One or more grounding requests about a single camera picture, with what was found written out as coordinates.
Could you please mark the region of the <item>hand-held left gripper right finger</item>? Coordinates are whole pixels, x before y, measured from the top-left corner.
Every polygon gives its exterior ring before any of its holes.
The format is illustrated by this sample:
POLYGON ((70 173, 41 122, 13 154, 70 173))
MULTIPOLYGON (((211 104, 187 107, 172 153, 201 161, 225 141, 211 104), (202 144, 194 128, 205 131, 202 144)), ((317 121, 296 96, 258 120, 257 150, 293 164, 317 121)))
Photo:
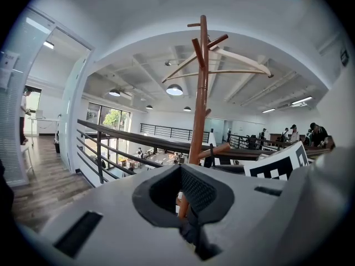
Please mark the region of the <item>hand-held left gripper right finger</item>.
POLYGON ((284 266, 322 243, 322 171, 316 165, 287 181, 234 175, 196 165, 183 169, 215 192, 199 213, 203 241, 214 255, 199 258, 181 244, 183 266, 284 266))

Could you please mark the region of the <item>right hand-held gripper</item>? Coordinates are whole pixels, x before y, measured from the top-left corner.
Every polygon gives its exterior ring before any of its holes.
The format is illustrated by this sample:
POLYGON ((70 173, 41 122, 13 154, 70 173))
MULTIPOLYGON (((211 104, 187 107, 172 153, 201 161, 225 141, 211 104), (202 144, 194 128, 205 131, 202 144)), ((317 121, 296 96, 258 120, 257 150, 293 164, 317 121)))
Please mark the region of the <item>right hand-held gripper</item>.
POLYGON ((353 213, 353 149, 336 147, 307 162, 295 144, 244 167, 244 218, 346 218, 353 213))

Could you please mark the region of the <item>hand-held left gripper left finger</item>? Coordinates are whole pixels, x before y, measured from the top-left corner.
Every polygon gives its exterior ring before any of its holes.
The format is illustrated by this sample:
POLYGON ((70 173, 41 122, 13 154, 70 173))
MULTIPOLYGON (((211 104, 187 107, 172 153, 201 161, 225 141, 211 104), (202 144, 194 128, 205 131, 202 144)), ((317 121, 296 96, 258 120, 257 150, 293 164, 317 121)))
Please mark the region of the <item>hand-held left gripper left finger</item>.
POLYGON ((49 221, 41 234, 27 229, 27 241, 51 265, 197 266, 197 255, 178 229, 151 225, 133 205, 136 187, 166 170, 156 168, 92 189, 49 221), (102 218, 71 258, 54 244, 87 211, 97 212, 102 218))

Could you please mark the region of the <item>brown wooden coat rack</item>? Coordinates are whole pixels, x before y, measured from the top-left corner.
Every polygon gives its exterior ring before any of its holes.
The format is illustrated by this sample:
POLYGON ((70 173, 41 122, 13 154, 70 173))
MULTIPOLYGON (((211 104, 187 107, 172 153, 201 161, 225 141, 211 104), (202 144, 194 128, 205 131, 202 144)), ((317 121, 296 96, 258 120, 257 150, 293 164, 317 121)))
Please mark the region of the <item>brown wooden coat rack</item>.
POLYGON ((209 41, 207 32, 207 18, 205 15, 200 16, 198 23, 188 24, 188 27, 200 27, 200 39, 193 39, 195 54, 199 62, 196 104, 192 140, 189 152, 189 164, 198 165, 200 162, 200 154, 202 149, 202 138, 204 132, 205 118, 210 112, 206 108, 207 90, 209 77, 209 49, 228 38, 224 34, 212 42, 209 41))

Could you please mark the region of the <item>black side balcony railing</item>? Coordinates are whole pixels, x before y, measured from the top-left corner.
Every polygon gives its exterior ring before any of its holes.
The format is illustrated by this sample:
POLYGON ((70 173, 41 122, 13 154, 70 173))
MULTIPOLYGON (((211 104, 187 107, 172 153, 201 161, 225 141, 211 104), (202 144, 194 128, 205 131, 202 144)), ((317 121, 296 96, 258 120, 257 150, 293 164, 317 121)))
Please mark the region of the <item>black side balcony railing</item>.
POLYGON ((229 134, 227 142, 235 149, 261 150, 264 144, 266 144, 266 139, 261 135, 257 137, 256 135, 240 136, 229 134))

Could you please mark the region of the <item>dark railing with wooden handrail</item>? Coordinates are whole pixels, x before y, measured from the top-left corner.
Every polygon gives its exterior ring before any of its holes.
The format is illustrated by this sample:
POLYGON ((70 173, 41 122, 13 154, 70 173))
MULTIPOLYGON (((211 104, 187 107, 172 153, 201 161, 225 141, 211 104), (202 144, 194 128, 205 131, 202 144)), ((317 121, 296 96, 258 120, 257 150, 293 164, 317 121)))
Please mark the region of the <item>dark railing with wooden handrail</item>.
MULTIPOLYGON (((145 136, 78 120, 77 154, 80 158, 79 172, 94 187, 117 180, 123 176, 136 174, 175 163, 187 163, 190 142, 161 136, 145 136), (121 152, 101 143, 102 135, 127 140, 128 151, 121 152)), ((209 156, 210 144, 215 146, 214 135, 203 133, 200 163, 209 156)), ((238 167, 245 161, 256 161, 261 155, 271 155, 289 147, 288 143, 266 140, 261 150, 235 149, 228 142, 223 143, 220 152, 214 153, 218 168, 240 173, 238 167)))

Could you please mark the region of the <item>large glass window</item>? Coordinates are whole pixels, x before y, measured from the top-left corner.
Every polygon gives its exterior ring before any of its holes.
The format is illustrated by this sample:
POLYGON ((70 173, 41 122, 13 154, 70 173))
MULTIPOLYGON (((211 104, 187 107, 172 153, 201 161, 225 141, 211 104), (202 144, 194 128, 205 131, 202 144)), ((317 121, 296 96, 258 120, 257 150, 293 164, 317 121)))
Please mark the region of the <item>large glass window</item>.
MULTIPOLYGON (((124 132, 129 131, 130 113, 107 106, 89 103, 86 121, 124 132)), ((127 140, 114 138, 103 133, 101 143, 121 152, 128 151, 127 140)))

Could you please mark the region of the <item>light wooden clothes hanger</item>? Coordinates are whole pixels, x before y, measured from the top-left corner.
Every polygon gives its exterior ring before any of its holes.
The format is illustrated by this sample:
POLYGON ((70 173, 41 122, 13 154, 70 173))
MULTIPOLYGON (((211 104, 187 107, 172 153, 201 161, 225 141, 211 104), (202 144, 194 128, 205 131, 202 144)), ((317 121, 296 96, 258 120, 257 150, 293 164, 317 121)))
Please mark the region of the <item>light wooden clothes hanger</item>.
MULTIPOLYGON (((218 46, 213 46, 212 51, 213 53, 222 55, 223 57, 228 57, 231 59, 235 59, 238 62, 252 68, 252 69, 231 69, 231 70, 212 70, 209 71, 209 74, 231 74, 231 73, 247 73, 247 74, 263 74, 267 75, 269 78, 272 78, 274 75, 271 73, 268 67, 265 65, 259 64, 257 61, 254 61, 250 58, 247 58, 245 56, 241 56, 236 53, 228 52, 224 49, 219 48, 218 46)), ((201 60, 203 60, 202 54, 196 54, 193 53, 189 58, 184 60, 180 65, 178 65, 177 69, 175 69, 172 73, 170 73, 167 77, 165 77, 162 80, 162 83, 167 82, 168 80, 172 79, 178 79, 178 78, 185 78, 185 77, 190 77, 190 76, 196 76, 199 73, 190 73, 190 74, 183 74, 181 76, 174 77, 175 74, 177 74, 179 71, 181 71, 183 68, 185 68, 187 65, 192 63, 193 61, 197 60, 199 63, 201 60)))

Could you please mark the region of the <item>black railing across atrium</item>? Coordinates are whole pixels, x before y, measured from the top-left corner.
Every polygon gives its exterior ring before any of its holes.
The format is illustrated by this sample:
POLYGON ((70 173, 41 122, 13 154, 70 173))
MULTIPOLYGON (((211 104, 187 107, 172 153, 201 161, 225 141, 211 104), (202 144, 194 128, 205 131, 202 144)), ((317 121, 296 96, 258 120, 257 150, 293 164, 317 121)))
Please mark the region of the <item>black railing across atrium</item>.
POLYGON ((192 140, 192 130, 180 129, 176 127, 151 125, 151 124, 140 124, 140 132, 147 135, 161 136, 165 138, 178 139, 179 141, 191 141, 192 140))

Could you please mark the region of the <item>glass partition door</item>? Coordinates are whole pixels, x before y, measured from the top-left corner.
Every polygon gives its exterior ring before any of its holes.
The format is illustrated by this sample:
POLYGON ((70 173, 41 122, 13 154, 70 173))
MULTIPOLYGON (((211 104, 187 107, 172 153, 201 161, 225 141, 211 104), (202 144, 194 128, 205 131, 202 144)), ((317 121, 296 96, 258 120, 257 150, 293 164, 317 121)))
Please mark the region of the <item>glass partition door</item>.
POLYGON ((26 7, 0 46, 0 160, 11 187, 28 184, 35 171, 39 138, 59 142, 60 158, 74 170, 73 110, 77 88, 91 54, 91 46, 71 30, 33 7, 26 7), (20 144, 22 95, 27 97, 24 135, 20 144))

